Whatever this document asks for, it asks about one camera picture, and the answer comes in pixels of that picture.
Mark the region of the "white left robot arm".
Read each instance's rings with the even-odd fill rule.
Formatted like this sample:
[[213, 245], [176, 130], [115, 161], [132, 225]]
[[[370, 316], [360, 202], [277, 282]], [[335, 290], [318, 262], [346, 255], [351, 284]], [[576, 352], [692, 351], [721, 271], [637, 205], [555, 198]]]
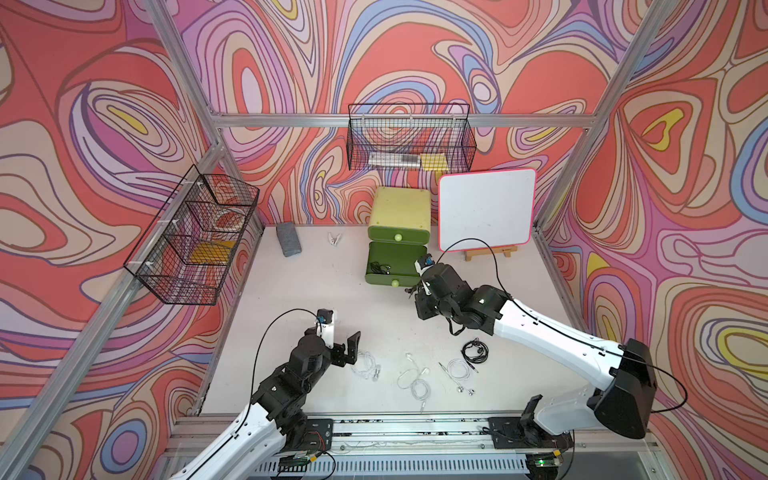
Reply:
[[288, 361], [260, 382], [227, 429], [173, 477], [245, 479], [285, 448], [299, 447], [307, 431], [303, 406], [308, 394], [330, 366], [356, 363], [360, 338], [357, 331], [345, 344], [327, 345], [314, 330], [308, 330]]

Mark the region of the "green top drawer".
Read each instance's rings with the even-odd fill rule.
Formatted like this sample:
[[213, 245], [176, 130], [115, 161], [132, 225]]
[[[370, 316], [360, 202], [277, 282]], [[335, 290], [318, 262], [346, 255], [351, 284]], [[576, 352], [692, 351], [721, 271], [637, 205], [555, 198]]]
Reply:
[[370, 240], [382, 243], [426, 245], [431, 237], [430, 230], [422, 228], [369, 225], [367, 231]]

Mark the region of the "green drawer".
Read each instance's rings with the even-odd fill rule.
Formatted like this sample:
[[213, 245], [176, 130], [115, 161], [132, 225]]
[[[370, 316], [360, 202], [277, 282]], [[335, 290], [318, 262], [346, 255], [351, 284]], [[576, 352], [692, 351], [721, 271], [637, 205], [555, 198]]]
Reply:
[[431, 237], [430, 230], [422, 228], [369, 225], [367, 231], [370, 240], [382, 243], [426, 245]]
[[[423, 245], [370, 242], [365, 281], [371, 285], [411, 288], [420, 281], [415, 261], [426, 253], [427, 248]], [[371, 262], [390, 265], [391, 274], [372, 273], [369, 266]]]

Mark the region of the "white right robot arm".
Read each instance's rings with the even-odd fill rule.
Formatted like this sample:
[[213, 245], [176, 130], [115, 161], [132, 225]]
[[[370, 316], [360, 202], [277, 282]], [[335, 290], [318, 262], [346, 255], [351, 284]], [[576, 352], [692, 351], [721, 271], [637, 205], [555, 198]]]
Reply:
[[520, 343], [586, 380], [584, 387], [560, 396], [533, 396], [518, 420], [515, 438], [540, 446], [586, 429], [645, 437], [657, 391], [646, 344], [594, 337], [533, 310], [502, 288], [473, 288], [452, 266], [429, 255], [414, 266], [420, 277], [414, 289], [420, 319], [442, 316], [461, 331], [479, 330]]

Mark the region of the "black earphones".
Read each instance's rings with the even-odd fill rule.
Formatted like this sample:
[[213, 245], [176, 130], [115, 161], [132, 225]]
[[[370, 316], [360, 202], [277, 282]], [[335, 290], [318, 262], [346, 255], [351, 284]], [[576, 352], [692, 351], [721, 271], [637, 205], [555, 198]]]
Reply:
[[474, 369], [489, 359], [489, 347], [479, 338], [466, 342], [461, 348], [463, 360]]
[[379, 275], [390, 275], [391, 266], [387, 264], [381, 264], [379, 262], [371, 262], [369, 264], [371, 272]]

